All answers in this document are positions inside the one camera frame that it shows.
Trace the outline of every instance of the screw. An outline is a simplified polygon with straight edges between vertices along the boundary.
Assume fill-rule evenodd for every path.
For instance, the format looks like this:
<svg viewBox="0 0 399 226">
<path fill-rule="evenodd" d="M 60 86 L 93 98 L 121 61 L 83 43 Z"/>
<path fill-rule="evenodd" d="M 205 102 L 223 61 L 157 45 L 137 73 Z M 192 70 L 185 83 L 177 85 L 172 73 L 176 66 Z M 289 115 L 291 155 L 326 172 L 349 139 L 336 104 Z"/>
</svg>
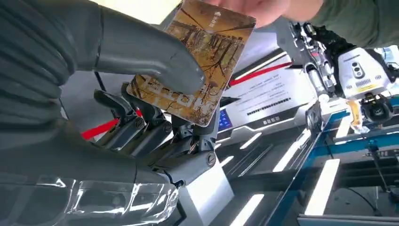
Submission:
<svg viewBox="0 0 399 226">
<path fill-rule="evenodd" d="M 138 121 L 136 121 L 136 127 L 138 129 L 142 129 L 144 127 L 144 121 L 142 119 L 139 119 Z"/>
<path fill-rule="evenodd" d="M 207 155 L 207 164 L 208 166 L 214 166 L 214 164 L 216 163 L 216 156 L 214 153 L 209 153 Z"/>
<path fill-rule="evenodd" d="M 167 124 L 164 126 L 163 130 L 165 131 L 165 133 L 170 133 L 170 132 L 172 132 L 172 124 L 167 123 Z"/>
</svg>

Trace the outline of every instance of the yellow label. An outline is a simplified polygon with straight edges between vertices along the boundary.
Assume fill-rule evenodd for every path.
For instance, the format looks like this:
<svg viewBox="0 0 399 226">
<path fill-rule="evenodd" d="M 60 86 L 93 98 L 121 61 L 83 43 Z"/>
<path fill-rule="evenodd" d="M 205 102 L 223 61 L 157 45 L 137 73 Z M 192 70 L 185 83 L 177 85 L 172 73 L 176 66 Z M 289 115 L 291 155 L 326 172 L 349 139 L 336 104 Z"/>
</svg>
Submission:
<svg viewBox="0 0 399 226">
<path fill-rule="evenodd" d="M 365 87 L 362 87 L 362 88 L 358 88 L 358 92 L 361 93 L 361 92 L 364 92 L 364 91 L 368 91 L 368 90 L 374 89 L 376 86 L 377 85 L 375 85 L 375 84 L 371 84 L 371 85 L 368 85 L 368 86 L 365 86 Z"/>
</svg>

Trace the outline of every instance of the machine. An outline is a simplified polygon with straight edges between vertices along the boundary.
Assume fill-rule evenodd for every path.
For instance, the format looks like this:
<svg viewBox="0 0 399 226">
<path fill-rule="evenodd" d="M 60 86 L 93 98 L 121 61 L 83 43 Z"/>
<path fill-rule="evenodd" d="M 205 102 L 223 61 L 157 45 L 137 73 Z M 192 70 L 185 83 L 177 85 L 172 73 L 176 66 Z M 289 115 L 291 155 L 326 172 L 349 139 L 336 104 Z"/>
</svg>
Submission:
<svg viewBox="0 0 399 226">
<path fill-rule="evenodd" d="M 398 76 L 398 69 L 386 63 L 373 49 L 356 47 L 325 27 L 287 22 L 292 44 L 279 43 L 293 57 L 294 65 L 308 73 L 319 100 L 343 97 L 359 100 L 365 121 L 379 124 L 393 116 L 390 101 L 382 95 Z"/>
</svg>

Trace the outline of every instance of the transparent plastic cover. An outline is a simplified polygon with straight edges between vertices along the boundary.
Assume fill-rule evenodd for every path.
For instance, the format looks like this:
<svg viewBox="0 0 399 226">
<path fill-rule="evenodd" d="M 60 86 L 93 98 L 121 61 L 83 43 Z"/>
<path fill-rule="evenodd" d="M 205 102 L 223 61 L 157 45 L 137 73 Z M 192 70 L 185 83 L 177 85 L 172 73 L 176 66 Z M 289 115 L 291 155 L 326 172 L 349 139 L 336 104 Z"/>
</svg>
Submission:
<svg viewBox="0 0 399 226">
<path fill-rule="evenodd" d="M 172 184 L 129 184 L 0 174 L 0 225 L 136 226 L 164 221 L 175 210 Z"/>
</svg>

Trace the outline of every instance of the light strip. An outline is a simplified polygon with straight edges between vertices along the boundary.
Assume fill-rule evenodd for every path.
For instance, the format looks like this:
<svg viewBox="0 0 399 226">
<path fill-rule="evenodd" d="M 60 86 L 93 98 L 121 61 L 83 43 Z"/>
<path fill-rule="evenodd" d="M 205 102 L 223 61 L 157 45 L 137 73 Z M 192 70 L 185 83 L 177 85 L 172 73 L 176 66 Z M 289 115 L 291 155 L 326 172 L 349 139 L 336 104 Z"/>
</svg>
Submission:
<svg viewBox="0 0 399 226">
<path fill-rule="evenodd" d="M 308 129 L 303 130 L 302 137 L 299 138 L 298 141 L 295 141 L 288 149 L 288 151 L 284 154 L 284 156 L 280 159 L 277 165 L 274 167 L 273 172 L 281 172 L 287 166 L 289 161 L 298 151 L 298 149 L 311 137 L 311 132 Z"/>
<path fill-rule="evenodd" d="M 239 129 L 242 129 L 242 128 L 246 128 L 246 129 L 248 129 L 248 130 L 250 130 L 250 131 L 252 131 L 252 132 L 257 132 L 257 131 L 261 131 L 261 130 L 264 130 L 264 129 L 266 129 L 266 128 L 273 127 L 273 126 L 277 126 L 277 125 L 279 125 L 279 124 L 282 124 L 282 123 L 285 123 L 285 122 L 288 122 L 288 121 L 293 121 L 293 120 L 294 120 L 294 118 L 290 118 L 290 119 L 286 119 L 286 120 L 283 120 L 283 121 L 279 121 L 279 122 L 277 122 L 277 123 L 275 123 L 275 124 L 268 125 L 268 126 L 263 126 L 263 127 L 257 128 L 257 129 L 253 129 L 253 128 L 248 127 L 248 126 L 240 126 L 240 127 L 237 127 L 237 128 L 235 128 L 235 129 L 233 129 L 233 131 L 236 131 L 236 130 L 239 130 Z"/>
<path fill-rule="evenodd" d="M 323 215 L 334 183 L 335 175 L 338 171 L 339 161 L 339 159 L 326 161 L 314 188 L 313 194 L 309 200 L 308 206 L 306 207 L 305 215 Z"/>
<path fill-rule="evenodd" d="M 399 131 L 389 132 L 389 133 L 386 133 L 386 135 L 391 135 L 391 134 L 395 134 L 395 133 L 399 133 Z"/>
<path fill-rule="evenodd" d="M 256 139 L 258 139 L 258 137 L 260 137 L 262 135 L 261 132 L 255 134 L 255 136 L 251 137 L 251 139 L 249 139 L 247 142 L 245 142 L 245 144 L 243 144 L 240 147 L 240 150 L 247 148 L 252 142 L 254 142 Z"/>
<path fill-rule="evenodd" d="M 220 146 L 222 146 L 222 144 L 217 144 L 217 145 L 215 145 L 215 147 L 214 147 L 214 149 L 213 150 L 216 150 L 218 147 L 220 147 Z"/>
<path fill-rule="evenodd" d="M 273 61 L 276 61 L 277 59 L 279 59 L 280 57 L 283 57 L 283 56 L 285 56 L 285 55 L 287 55 L 287 53 L 286 53 L 286 52 L 282 52 L 282 53 L 280 53 L 280 54 L 278 54 L 278 55 L 276 55 L 276 56 L 274 56 L 274 57 L 272 57 L 272 58 L 266 60 L 265 62 L 261 63 L 260 65 L 254 67 L 253 69 L 251 69 L 251 70 L 245 72 L 244 74 L 238 76 L 238 77 L 237 77 L 236 79 L 234 79 L 234 80 L 238 80 L 238 79 L 240 79 L 240 78 L 242 78 L 242 77 L 244 77 L 244 76 L 246 76 L 246 75 L 248 75 L 248 74 L 251 74 L 252 72 L 255 72 L 255 71 L 261 69 L 262 67 L 264 67 L 264 66 L 266 66 L 266 65 L 268 65 L 268 64 L 270 64 L 270 63 L 272 63 Z"/>
<path fill-rule="evenodd" d="M 349 127 L 351 127 L 351 121 L 352 117 L 350 115 L 342 118 L 335 136 L 336 138 L 346 137 L 346 135 L 348 135 Z"/>
<path fill-rule="evenodd" d="M 251 199 L 245 204 L 244 208 L 242 208 L 241 212 L 236 216 L 230 226 L 244 226 L 245 222 L 254 212 L 263 197 L 264 194 L 254 194 Z"/>
<path fill-rule="evenodd" d="M 216 143 L 221 143 L 223 141 L 230 140 L 230 139 L 231 139 L 231 137 L 224 138 L 224 139 L 221 139 L 221 140 L 217 140 Z"/>
<path fill-rule="evenodd" d="M 234 156 L 229 156 L 229 157 L 225 158 L 225 159 L 220 163 L 220 166 L 223 167 L 224 165 L 228 164 L 233 158 L 234 158 Z"/>
</svg>

